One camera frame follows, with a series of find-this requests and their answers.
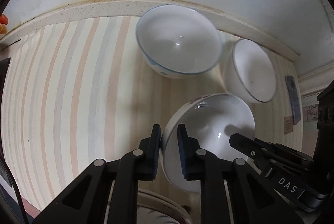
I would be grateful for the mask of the plain white bowl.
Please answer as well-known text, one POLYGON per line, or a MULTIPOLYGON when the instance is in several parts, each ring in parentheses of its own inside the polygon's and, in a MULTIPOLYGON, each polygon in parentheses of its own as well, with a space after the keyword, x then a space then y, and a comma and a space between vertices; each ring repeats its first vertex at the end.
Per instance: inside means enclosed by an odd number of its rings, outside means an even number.
POLYGON ((233 161, 248 156, 232 148, 230 136, 241 134, 255 138, 255 120, 246 102, 230 94, 197 97, 184 104, 168 121, 161 137, 162 169, 169 183, 184 192, 200 192, 200 182, 188 182, 181 169, 177 127, 186 126, 187 134, 196 138, 201 148, 218 158, 233 161))

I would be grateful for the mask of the white plate pink blossoms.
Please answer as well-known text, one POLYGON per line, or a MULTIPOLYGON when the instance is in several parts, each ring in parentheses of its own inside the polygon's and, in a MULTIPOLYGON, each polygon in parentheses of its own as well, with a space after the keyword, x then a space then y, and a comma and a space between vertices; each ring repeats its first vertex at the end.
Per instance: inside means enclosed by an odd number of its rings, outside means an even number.
POLYGON ((192 223, 178 203, 157 193, 138 189, 137 223, 192 223))

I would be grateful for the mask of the white bowl dark rim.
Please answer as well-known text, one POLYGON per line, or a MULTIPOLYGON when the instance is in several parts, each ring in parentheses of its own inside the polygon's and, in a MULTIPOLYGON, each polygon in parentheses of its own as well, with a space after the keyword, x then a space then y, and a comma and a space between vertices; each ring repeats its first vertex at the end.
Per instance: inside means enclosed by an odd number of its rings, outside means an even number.
POLYGON ((247 103, 268 103, 275 97, 277 78, 267 52, 249 39, 235 42, 223 64, 225 90, 247 103))

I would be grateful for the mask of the white bowl coloured spots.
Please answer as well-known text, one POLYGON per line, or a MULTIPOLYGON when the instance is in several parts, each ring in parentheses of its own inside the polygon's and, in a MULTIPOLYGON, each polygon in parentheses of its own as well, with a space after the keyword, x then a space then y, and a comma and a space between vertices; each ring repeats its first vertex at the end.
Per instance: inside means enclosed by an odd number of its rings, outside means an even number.
POLYGON ((135 35, 147 64, 170 79, 210 71, 224 50, 212 22, 200 12, 180 5, 166 4, 148 10, 138 20, 135 35))

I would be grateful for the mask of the small brown card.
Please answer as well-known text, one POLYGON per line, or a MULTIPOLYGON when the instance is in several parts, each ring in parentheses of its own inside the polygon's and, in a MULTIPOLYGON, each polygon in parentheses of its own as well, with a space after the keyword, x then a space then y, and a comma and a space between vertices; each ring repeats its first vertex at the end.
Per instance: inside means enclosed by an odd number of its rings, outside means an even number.
POLYGON ((289 134, 293 132, 294 123, 293 123, 293 117, 287 116, 284 117, 284 134, 289 134))

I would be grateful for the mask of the dark blue smartphone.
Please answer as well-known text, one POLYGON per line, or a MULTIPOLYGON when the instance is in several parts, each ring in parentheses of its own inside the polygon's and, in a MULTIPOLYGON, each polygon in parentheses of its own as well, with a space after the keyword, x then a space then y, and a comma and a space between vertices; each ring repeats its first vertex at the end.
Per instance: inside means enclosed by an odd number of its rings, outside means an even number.
POLYGON ((297 125, 301 120, 300 101, 298 98, 297 86, 292 75, 285 76, 285 83, 288 89, 290 106, 292 109, 293 124, 297 125))

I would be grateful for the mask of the striped cat table cloth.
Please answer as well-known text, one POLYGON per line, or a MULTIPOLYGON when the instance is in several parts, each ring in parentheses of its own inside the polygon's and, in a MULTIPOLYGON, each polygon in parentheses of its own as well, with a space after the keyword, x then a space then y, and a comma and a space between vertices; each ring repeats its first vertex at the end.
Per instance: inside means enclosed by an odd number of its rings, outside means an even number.
POLYGON ((34 214, 94 159, 121 158, 184 104, 224 93, 219 67, 179 80, 157 74, 139 50, 137 22, 103 17, 48 25, 7 49, 3 153, 34 214))

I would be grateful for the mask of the colourful wall stickers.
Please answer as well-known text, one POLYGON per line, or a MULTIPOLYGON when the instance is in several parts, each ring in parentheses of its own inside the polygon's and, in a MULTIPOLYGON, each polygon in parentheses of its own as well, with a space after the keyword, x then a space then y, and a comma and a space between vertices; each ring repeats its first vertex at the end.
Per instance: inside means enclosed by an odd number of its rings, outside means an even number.
POLYGON ((0 34, 6 34, 7 33, 7 27, 6 25, 9 23, 9 20, 6 15, 1 14, 0 16, 0 34))

